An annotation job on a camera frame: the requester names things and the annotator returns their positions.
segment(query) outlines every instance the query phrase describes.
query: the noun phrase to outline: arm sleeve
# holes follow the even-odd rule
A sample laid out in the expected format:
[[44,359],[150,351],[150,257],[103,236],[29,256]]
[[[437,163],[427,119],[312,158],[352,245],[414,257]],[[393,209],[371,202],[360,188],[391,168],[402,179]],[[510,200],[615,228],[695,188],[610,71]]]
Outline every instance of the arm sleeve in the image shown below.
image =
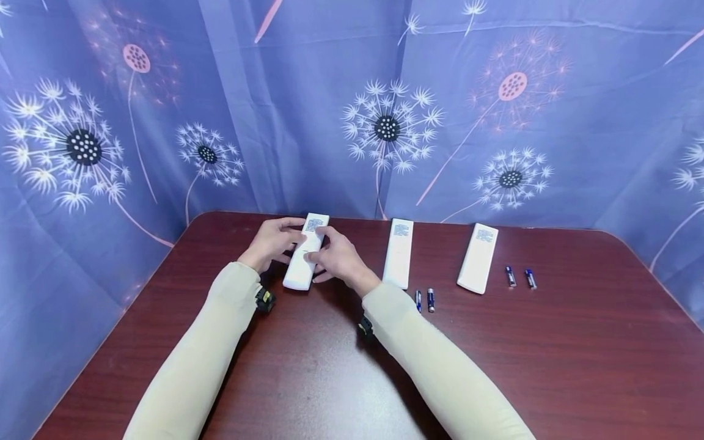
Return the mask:
[[203,308],[151,381],[124,439],[197,439],[240,336],[256,309],[259,274],[230,263]]
[[491,379],[418,313],[407,293],[382,283],[362,306],[374,335],[453,439],[535,439]]

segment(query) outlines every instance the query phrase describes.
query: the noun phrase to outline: person's right hand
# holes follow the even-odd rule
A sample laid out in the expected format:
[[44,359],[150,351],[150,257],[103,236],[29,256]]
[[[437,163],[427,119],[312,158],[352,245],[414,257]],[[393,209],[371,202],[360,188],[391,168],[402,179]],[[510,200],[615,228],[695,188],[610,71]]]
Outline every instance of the person's right hand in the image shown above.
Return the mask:
[[315,263],[315,271],[325,272],[313,279],[313,282],[324,282],[331,278],[339,278],[348,287],[364,295],[371,292],[381,284],[381,280],[362,261],[354,245],[332,226],[323,226],[315,230],[317,234],[324,234],[330,240],[319,252],[309,252],[306,260]]

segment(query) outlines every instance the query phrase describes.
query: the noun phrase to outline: pink dandelion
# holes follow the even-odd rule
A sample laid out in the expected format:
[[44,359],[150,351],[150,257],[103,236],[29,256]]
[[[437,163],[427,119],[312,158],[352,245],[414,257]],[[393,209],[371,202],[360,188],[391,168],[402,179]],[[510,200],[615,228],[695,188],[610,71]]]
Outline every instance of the pink dandelion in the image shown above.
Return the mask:
[[100,11],[84,23],[89,45],[96,54],[103,78],[127,92],[132,135],[139,164],[149,191],[156,195],[144,166],[132,114],[132,100],[148,99],[157,105],[177,104],[180,68],[168,51],[166,39],[143,19],[112,8]]
[[440,174],[477,129],[496,134],[506,130],[524,130],[549,103],[562,94],[562,79],[570,63],[560,57],[557,40],[542,32],[514,38],[496,48],[482,72],[478,90],[470,93],[469,103],[477,117],[460,145],[442,165],[418,199],[420,205]]

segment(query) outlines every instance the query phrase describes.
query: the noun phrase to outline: dandelion stem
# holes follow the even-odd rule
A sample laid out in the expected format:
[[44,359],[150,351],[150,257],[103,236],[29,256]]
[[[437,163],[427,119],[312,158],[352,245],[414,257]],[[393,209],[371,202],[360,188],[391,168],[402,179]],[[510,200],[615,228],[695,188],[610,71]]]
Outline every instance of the dandelion stem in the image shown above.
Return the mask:
[[442,172],[445,170],[445,167],[447,166],[447,164],[450,163],[450,161],[452,160],[452,158],[455,157],[455,155],[457,154],[457,152],[462,148],[462,145],[464,145],[465,141],[467,141],[467,138],[474,132],[474,129],[477,128],[477,126],[479,125],[479,122],[481,122],[482,119],[484,119],[484,116],[486,116],[486,114],[487,114],[487,113],[496,105],[496,103],[498,103],[498,102],[499,102],[498,99],[497,99],[496,101],[494,101],[494,102],[489,106],[489,108],[486,109],[485,112],[484,112],[481,116],[479,116],[479,117],[477,118],[477,121],[476,121],[476,122],[474,123],[474,125],[472,126],[472,129],[470,130],[470,132],[467,133],[467,136],[465,136],[464,139],[462,139],[462,141],[461,141],[460,144],[457,146],[457,148],[455,149],[455,151],[450,155],[450,157],[447,159],[447,161],[445,161],[445,163],[442,165],[442,167],[440,167],[440,171],[438,171],[438,173],[435,175],[435,177],[433,177],[433,180],[430,182],[430,184],[428,185],[428,187],[425,189],[425,191],[423,192],[423,194],[420,196],[420,199],[418,199],[418,201],[415,203],[416,206],[420,205],[420,202],[422,202],[423,199],[425,199],[425,196],[428,194],[428,192],[430,191],[430,189],[435,185],[435,182],[438,180],[438,177],[440,177],[440,174],[442,174]]
[[379,166],[377,167],[377,176],[375,178],[375,182],[377,183],[377,204],[379,205],[379,211],[381,211],[382,213],[382,219],[388,220],[388,218],[386,218],[386,214],[384,213],[384,208],[382,207],[382,198],[381,194],[379,193],[379,181],[381,180],[381,173],[382,167]]
[[477,201],[475,201],[475,202],[472,203],[471,205],[465,206],[464,208],[460,209],[459,211],[456,211],[456,212],[454,212],[454,213],[448,215],[448,216],[445,218],[445,220],[441,221],[440,223],[445,223],[447,220],[450,220],[452,217],[454,217],[455,215],[461,213],[462,211],[467,210],[467,209],[473,207],[474,205],[476,205],[476,204],[479,203],[480,201],[481,201],[481,199],[477,199]]
[[151,188],[151,182],[149,181],[149,176],[146,174],[146,168],[144,167],[144,161],[142,160],[142,153],[139,150],[139,141],[137,140],[137,129],[134,127],[134,117],[132,116],[132,86],[134,85],[134,76],[137,74],[136,71],[132,71],[132,76],[130,77],[130,86],[127,88],[127,110],[130,112],[130,122],[132,123],[132,135],[134,136],[134,145],[137,147],[137,157],[139,158],[139,164],[142,166],[142,173],[144,174],[144,179],[146,179],[146,185],[149,187],[149,192],[154,199],[154,203],[159,203],[156,201],[156,195],[154,195],[154,190]]
[[271,8],[269,8],[269,12],[266,13],[266,16],[264,17],[264,21],[262,22],[262,25],[259,27],[259,32],[257,32],[256,37],[254,37],[254,44],[257,44],[259,40],[262,39],[264,34],[266,33],[266,30],[269,29],[269,25],[271,24],[271,20],[274,19],[274,15],[276,15],[276,12],[279,10],[279,6],[281,6],[281,2],[283,0],[274,0],[274,4],[271,5]]
[[115,198],[113,201],[115,202],[115,204],[116,204],[117,206],[120,207],[120,209],[122,210],[122,213],[124,213],[124,214],[127,216],[127,218],[129,218],[129,219],[132,221],[132,223],[134,223],[135,226],[137,226],[139,229],[141,229],[144,234],[149,235],[151,238],[153,238],[154,240],[156,240],[156,241],[158,241],[159,243],[163,244],[164,246],[167,246],[167,247],[170,247],[170,248],[174,247],[173,243],[170,243],[170,242],[168,242],[168,241],[166,241],[166,240],[160,239],[160,238],[157,237],[156,235],[154,235],[154,234],[152,234],[151,232],[149,232],[149,231],[147,231],[146,229],[144,229],[144,228],[142,227],[142,225],[140,225],[140,224],[130,215],[130,213],[128,213],[127,210],[125,210],[125,207],[122,206],[122,204],[120,203],[119,200],[117,200],[117,199]]
[[694,42],[696,42],[696,41],[697,41],[698,39],[700,39],[702,36],[704,36],[704,29],[702,29],[701,31],[697,32],[697,34],[694,35],[694,37],[688,39],[688,40],[687,40],[687,43],[683,44],[682,47],[680,47],[679,49],[677,49],[677,52],[675,52],[674,55],[672,55],[669,60],[665,61],[665,64],[663,64],[663,65],[667,65],[670,61],[672,61],[672,60],[674,60],[675,58],[677,58],[677,56],[678,56],[679,54],[681,54],[682,52],[684,52],[685,49],[687,49],[687,48],[690,47],[692,44],[694,44]]
[[10,66],[7,65],[7,62],[5,62],[5,57],[2,56],[2,54],[0,54],[0,65],[2,66],[3,70],[5,70],[5,73],[7,73],[10,78],[12,78],[12,73],[10,73]]
[[467,34],[470,33],[470,29],[472,29],[472,23],[473,23],[473,22],[474,22],[474,14],[472,14],[472,18],[470,18],[470,25],[467,26],[467,30],[465,31],[465,37],[467,36]]
[[401,41],[403,41],[403,38],[408,34],[408,28],[406,28],[405,31],[403,31],[403,34],[401,34],[401,38],[398,39],[398,43],[396,44],[397,46],[401,45]]
[[191,182],[191,186],[188,187],[188,192],[186,193],[186,226],[191,224],[190,217],[188,216],[188,200],[191,198],[191,190],[193,189],[193,185],[196,184],[197,180],[198,180],[198,175],[196,174],[196,178],[193,179],[193,182]]
[[650,267],[649,267],[648,269],[649,269],[651,272],[652,272],[653,269],[655,268],[655,264],[657,263],[658,258],[660,257],[660,254],[665,250],[665,248],[667,247],[667,245],[670,244],[670,242],[672,241],[672,239],[674,238],[674,236],[677,235],[677,232],[679,232],[679,230],[682,229],[682,228],[684,227],[684,225],[686,225],[687,223],[689,223],[690,220],[692,220],[697,214],[699,214],[699,213],[702,212],[702,211],[704,211],[704,206],[702,206],[701,208],[698,208],[697,210],[695,210],[692,214],[690,214],[689,217],[687,217],[686,219],[684,219],[684,221],[683,221],[682,223],[680,223],[679,226],[674,229],[674,231],[672,231],[672,233],[670,234],[670,236],[667,238],[667,241],[665,241],[665,244],[662,245],[662,247],[660,248],[660,250],[658,251],[658,253],[657,253],[657,254],[655,255],[655,257],[653,258],[653,262],[650,263]]

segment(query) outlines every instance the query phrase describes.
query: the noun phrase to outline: hand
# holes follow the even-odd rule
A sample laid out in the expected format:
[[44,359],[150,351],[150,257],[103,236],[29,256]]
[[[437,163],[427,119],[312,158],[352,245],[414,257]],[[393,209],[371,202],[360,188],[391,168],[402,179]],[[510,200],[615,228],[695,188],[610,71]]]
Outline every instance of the hand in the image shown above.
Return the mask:
[[303,226],[304,218],[285,217],[266,220],[262,223],[257,235],[249,248],[237,259],[257,273],[265,272],[272,260],[284,264],[291,262],[291,257],[284,255],[285,251],[293,251],[297,243],[306,240],[304,233],[291,229],[291,226]]
[[332,226],[319,227],[317,234],[324,234],[330,240],[319,252],[309,252],[306,260],[315,263],[314,272],[324,270],[313,282],[324,282],[339,278],[361,298],[381,284],[381,280],[367,267],[357,254],[354,245]]

